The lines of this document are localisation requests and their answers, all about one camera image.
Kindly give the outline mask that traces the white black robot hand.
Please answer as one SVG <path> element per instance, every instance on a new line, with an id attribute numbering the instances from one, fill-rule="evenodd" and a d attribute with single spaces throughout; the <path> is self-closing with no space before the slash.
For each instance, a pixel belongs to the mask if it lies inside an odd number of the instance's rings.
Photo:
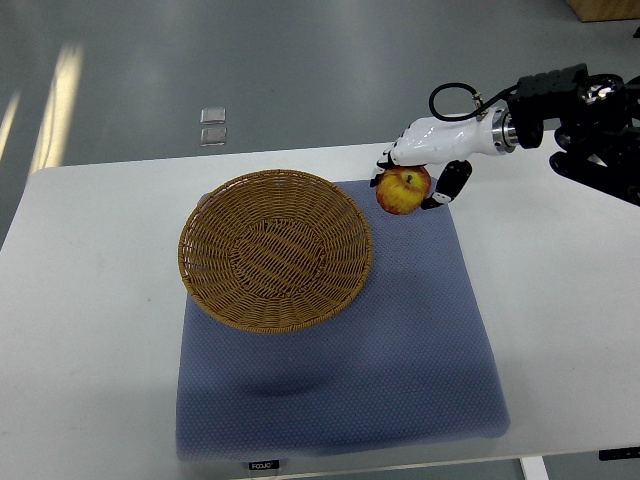
<path id="1" fill-rule="evenodd" d="M 423 166 L 431 176 L 431 189 L 419 208 L 438 208 L 453 201 L 467 183 L 472 173 L 471 155 L 504 155 L 518 144 L 506 109 L 491 108 L 481 119 L 450 123 L 420 118 L 383 151 L 370 186 L 375 189 L 388 169 Z"/>

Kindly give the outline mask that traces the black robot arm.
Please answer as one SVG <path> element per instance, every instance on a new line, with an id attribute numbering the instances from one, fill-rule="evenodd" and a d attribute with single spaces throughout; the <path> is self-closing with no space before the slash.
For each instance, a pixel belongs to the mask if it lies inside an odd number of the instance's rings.
<path id="1" fill-rule="evenodd" d="M 519 145 L 541 145 L 544 122 L 556 120 L 557 174 L 639 204 L 639 78 L 588 73 L 578 64 L 522 77 L 506 99 Z"/>

